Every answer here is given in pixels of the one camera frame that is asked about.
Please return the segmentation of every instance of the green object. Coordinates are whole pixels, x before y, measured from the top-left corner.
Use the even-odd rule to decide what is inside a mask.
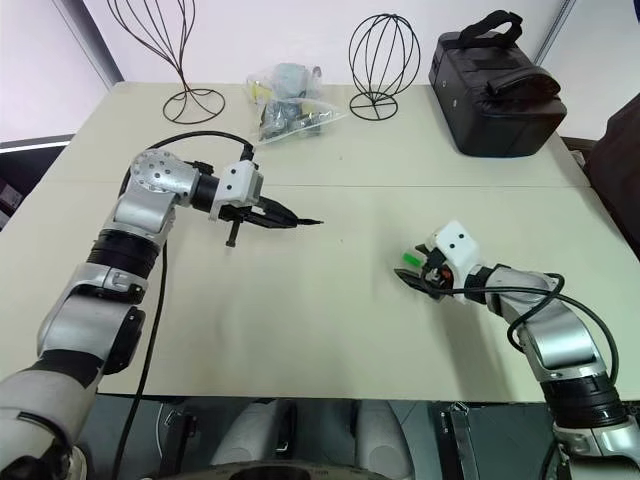
[[[404,255],[402,255],[402,260],[404,260],[409,265],[412,265],[414,267],[421,267],[422,266],[422,260],[420,260],[417,257],[414,257],[410,253],[405,253]]]

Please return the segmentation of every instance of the white wall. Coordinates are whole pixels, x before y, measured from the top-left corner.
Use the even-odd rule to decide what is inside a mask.
[[[106,1],[86,4],[126,80],[177,80],[166,63],[120,28]],[[441,33],[460,30],[493,10],[508,8],[525,19],[518,43],[533,56],[559,5],[556,0],[196,0],[185,71],[192,82],[238,83],[274,63],[298,61],[320,65],[328,83],[351,83],[348,45],[353,30],[369,15],[391,12],[405,16],[416,31],[423,52],[416,82],[427,83]]]
[[[561,135],[597,140],[640,92],[640,25],[633,0],[578,0],[542,66],[562,86]]]
[[[51,0],[0,1],[0,142],[75,133],[106,92]]]

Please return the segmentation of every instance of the black wire frame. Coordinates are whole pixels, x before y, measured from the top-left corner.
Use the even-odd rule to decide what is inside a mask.
[[[393,24],[394,30],[391,47],[389,48],[389,55],[386,58],[382,75],[380,75],[379,81],[376,82],[374,81],[373,74],[376,69],[376,62],[379,59],[378,52],[380,50],[380,44],[382,43],[385,32],[387,31],[387,27],[391,24]],[[381,25],[382,28],[378,28],[380,32],[377,37],[377,41],[376,39],[373,40],[376,46],[371,64],[369,64],[369,43],[371,42],[372,33],[378,25]],[[405,39],[403,27],[404,30],[410,34],[410,43],[409,38]],[[402,45],[402,69],[393,78],[393,81],[388,83],[383,89],[384,80],[387,75],[389,63],[394,55],[394,49],[396,48],[398,38]],[[356,74],[356,64],[359,59],[358,55],[362,52],[364,52],[366,83],[358,78],[358,75]],[[413,61],[414,55],[417,56],[415,72],[413,72],[413,75],[407,75],[407,71]],[[349,41],[349,68],[351,69],[353,83],[360,92],[349,102],[351,112],[359,118],[371,121],[386,120],[387,118],[391,118],[395,115],[398,111],[398,102],[394,97],[406,90],[416,79],[420,69],[421,59],[422,55],[420,52],[418,37],[413,31],[411,24],[404,17],[396,14],[380,13],[377,15],[371,15],[360,22],[353,32],[353,35],[351,35],[351,40]]]
[[[182,19],[178,43],[171,42],[159,0],[153,0],[153,2],[142,0],[142,5],[144,5],[146,12],[136,12],[130,0],[107,0],[107,6],[116,22],[129,35],[171,65],[178,74],[182,83],[182,90],[169,97],[164,103],[162,107],[164,117],[181,125],[195,125],[220,115],[224,110],[226,101],[224,96],[217,90],[212,88],[191,88],[187,82],[183,68],[184,50],[195,23],[196,3],[195,0],[175,0],[175,2],[180,9]],[[150,7],[151,3],[155,5],[155,8]],[[125,20],[123,12],[126,11],[129,12],[130,20],[135,21],[135,24],[138,25],[140,33],[135,33],[131,25]],[[209,103],[205,101],[205,98],[208,98],[212,103],[215,98],[216,108],[205,106],[205,103]],[[185,112],[187,112],[188,104],[192,104],[194,109],[201,112],[195,120],[186,118]],[[171,110],[177,110],[178,113],[173,114]]]

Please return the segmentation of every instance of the bag handle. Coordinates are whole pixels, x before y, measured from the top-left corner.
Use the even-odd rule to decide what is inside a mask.
[[[511,27],[505,33],[497,33],[490,38],[477,38],[505,23],[511,23]],[[513,12],[496,10],[490,13],[478,23],[469,25],[458,37],[458,48],[476,47],[501,47],[509,48],[522,35],[522,17]]]
[[[493,78],[487,90],[494,97],[549,99],[560,91],[560,85],[540,67],[522,67]]]

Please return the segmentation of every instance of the gray floor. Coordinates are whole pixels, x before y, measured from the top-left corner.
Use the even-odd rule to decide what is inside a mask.
[[[165,404],[160,416],[160,439],[164,442],[165,420],[173,410],[188,409],[198,418],[198,432],[189,440],[183,471],[207,465],[224,433],[249,399],[191,398],[179,405]],[[350,434],[350,400],[296,401],[298,428],[296,458],[321,463],[351,465],[354,440]],[[90,451],[91,479],[107,479],[127,415],[127,398],[98,396],[79,444]],[[416,480],[440,480],[440,462],[429,412],[429,402],[393,401],[391,406],[402,424],[414,461]],[[155,425],[161,403],[143,401],[138,410],[122,464],[122,479],[142,478],[160,464]],[[474,450],[482,479],[538,478],[539,464],[550,440],[550,419],[544,405],[506,405],[474,408],[469,415]]]

